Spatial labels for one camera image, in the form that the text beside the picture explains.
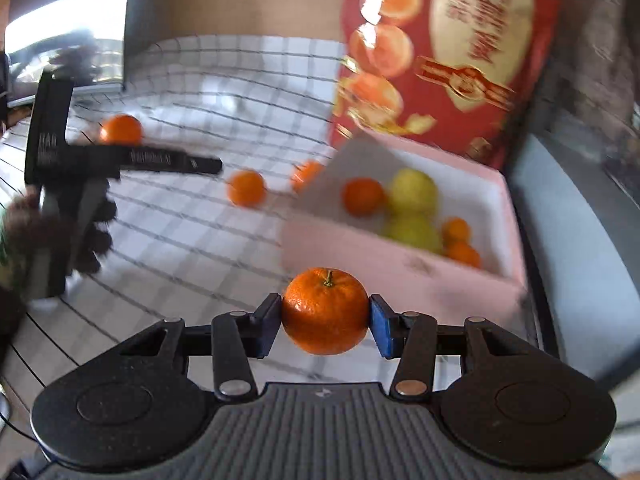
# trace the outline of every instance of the yellow-green fruit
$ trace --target yellow-green fruit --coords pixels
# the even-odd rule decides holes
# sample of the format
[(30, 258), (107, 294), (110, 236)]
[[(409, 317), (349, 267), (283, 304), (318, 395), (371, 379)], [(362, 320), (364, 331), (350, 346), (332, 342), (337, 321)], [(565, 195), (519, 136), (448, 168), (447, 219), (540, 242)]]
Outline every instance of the yellow-green fruit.
[(387, 219), (383, 235), (396, 242), (442, 254), (442, 238), (424, 215), (404, 213)]
[(388, 206), (394, 214), (422, 213), (431, 218), (438, 210), (438, 186), (429, 175), (403, 168), (389, 186)]

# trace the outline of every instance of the pink box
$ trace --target pink box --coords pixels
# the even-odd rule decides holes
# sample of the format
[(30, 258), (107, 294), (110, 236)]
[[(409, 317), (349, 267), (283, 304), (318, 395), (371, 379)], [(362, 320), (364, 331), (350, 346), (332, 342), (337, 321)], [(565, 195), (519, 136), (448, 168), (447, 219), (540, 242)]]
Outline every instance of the pink box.
[[(341, 204), (344, 183), (358, 176), (387, 186), (396, 171), (427, 173), (440, 189), (437, 228), (464, 218), (485, 270), (462, 266), (378, 235), (384, 214), (351, 217)], [(457, 155), (389, 135), (360, 133), (300, 194), (282, 231), (288, 272), (333, 267), (355, 276), (369, 294), (381, 294), (396, 312), (415, 310), (441, 324), (481, 316), (509, 329), (520, 326), (526, 279), (520, 236), (502, 175)]]

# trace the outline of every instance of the grid pattern cloth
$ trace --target grid pattern cloth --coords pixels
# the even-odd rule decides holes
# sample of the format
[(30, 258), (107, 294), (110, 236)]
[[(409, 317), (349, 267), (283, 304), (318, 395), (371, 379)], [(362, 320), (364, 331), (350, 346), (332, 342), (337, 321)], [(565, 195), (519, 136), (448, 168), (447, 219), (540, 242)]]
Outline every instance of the grid pattern cloth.
[[(270, 193), (260, 209), (247, 210), (228, 202), (224, 177), (123, 173), (110, 190), (118, 217), (101, 272), (34, 306), (8, 353), (4, 379), (27, 408), (46, 384), (159, 319), (207, 324), (223, 312), (254, 311), (268, 293), (284, 291), (291, 276), (280, 266), (278, 233), (293, 200), (289, 176), (297, 163), (332, 156), (326, 131), (343, 49), (305, 38), (178, 38), (131, 61), (124, 94), (75, 99), (70, 142), (94, 142), (105, 118), (132, 114), (146, 142), (217, 155), (226, 174), (257, 170)], [(0, 144), (4, 206), (24, 187), (28, 121)], [(370, 334), (325, 358), (299, 350), (284, 330), (268, 358), (251, 362), (259, 388), (266, 381), (388, 387), (397, 364), (380, 358)], [(458, 358), (438, 358), (436, 389), (459, 376)], [(193, 358), (189, 377), (211, 388), (210, 358)]]

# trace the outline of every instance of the red plastic bag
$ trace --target red plastic bag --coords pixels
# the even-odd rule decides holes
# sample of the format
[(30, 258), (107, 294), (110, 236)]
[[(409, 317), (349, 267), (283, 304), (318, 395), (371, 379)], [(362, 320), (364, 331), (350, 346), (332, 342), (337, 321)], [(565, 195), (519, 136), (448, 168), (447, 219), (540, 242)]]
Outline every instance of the red plastic bag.
[(528, 98), (559, 0), (345, 0), (348, 54), (332, 145), (354, 128), (500, 160), (500, 131)]

